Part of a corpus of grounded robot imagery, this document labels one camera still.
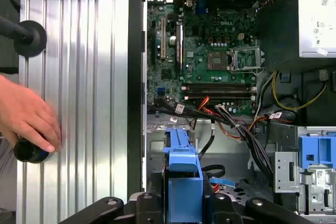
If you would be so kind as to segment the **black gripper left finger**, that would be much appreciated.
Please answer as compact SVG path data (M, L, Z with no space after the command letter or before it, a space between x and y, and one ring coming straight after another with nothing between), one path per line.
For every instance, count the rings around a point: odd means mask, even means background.
M126 204L117 197L104 197L61 223L163 223L161 199L141 192Z

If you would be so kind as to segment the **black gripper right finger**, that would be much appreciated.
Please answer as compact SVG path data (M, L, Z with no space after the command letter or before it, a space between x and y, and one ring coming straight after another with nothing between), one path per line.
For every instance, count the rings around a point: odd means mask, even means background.
M282 206L267 199L255 197L245 206L236 205L227 194L213 194L209 197L210 223L311 223Z

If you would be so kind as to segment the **person's bare hand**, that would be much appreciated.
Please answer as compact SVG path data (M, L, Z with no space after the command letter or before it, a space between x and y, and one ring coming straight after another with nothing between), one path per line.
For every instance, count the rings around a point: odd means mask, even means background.
M61 146L61 131L53 109L34 91L1 76L1 133L15 146L20 137L46 152Z

